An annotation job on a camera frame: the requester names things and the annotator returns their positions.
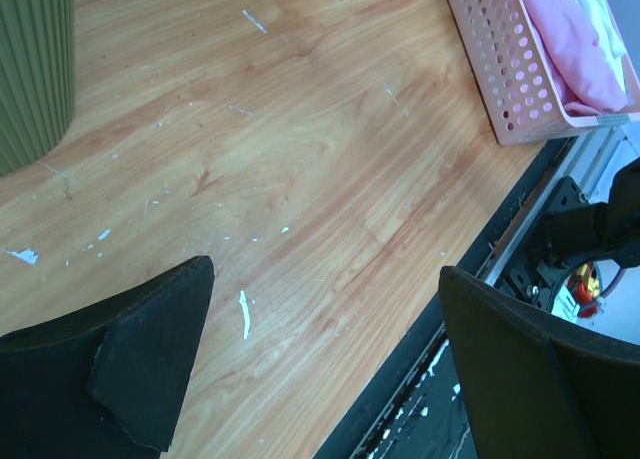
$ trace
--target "pink cloth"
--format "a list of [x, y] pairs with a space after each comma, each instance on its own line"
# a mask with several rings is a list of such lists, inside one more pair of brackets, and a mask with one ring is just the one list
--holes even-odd
[[615, 113], [627, 105], [598, 33], [576, 0], [523, 0], [534, 36], [550, 61], [558, 96], [571, 115]]

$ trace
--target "plastic basket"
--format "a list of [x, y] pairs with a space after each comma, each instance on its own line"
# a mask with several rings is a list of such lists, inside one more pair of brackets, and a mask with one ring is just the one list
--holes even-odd
[[449, 0], [480, 91], [501, 144], [570, 137], [640, 121], [640, 84], [622, 59], [629, 102], [618, 114], [571, 117], [534, 40], [522, 0]]

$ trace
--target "ribbed vase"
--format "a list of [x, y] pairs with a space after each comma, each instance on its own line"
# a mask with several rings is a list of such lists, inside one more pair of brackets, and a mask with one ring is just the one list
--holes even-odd
[[0, 0], [0, 176], [64, 136], [75, 105], [73, 0]]

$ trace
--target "cable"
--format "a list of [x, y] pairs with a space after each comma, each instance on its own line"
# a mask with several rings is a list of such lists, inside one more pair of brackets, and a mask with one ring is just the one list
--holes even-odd
[[602, 294], [600, 294], [600, 297], [603, 299], [606, 299], [607, 296], [609, 296], [615, 290], [615, 288], [618, 287], [618, 284], [620, 284], [620, 281], [622, 281], [626, 273], [627, 273], [626, 269], [623, 269], [623, 268], [618, 269], [618, 272], [613, 278], [613, 281], [611, 281], [611, 284], [609, 284], [607, 288], [604, 291], [602, 291]]

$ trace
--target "white cloth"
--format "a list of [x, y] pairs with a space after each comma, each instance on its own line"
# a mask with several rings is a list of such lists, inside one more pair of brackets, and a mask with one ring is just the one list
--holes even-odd
[[607, 63], [613, 69], [618, 84], [623, 91], [626, 91], [624, 85], [624, 72], [622, 70], [621, 58], [627, 54], [624, 43], [620, 39], [616, 28], [613, 26], [609, 8], [606, 0], [576, 0], [580, 7], [598, 31], [600, 37], [599, 47], [604, 53]]

